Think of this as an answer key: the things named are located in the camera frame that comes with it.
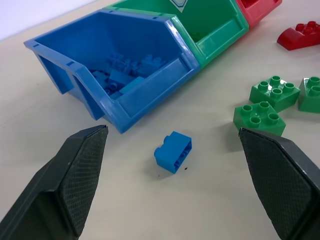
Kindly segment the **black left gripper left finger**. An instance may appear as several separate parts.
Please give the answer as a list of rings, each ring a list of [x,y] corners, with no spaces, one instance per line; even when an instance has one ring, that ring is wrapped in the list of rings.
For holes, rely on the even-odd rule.
[[[109,129],[69,136],[40,168],[0,222],[2,240],[77,240],[99,182]]]

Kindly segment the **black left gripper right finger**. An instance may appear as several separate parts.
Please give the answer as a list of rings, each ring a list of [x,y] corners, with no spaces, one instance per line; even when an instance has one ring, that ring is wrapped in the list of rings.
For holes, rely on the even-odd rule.
[[[290,139],[240,128],[251,179],[282,240],[320,238],[320,169]]]

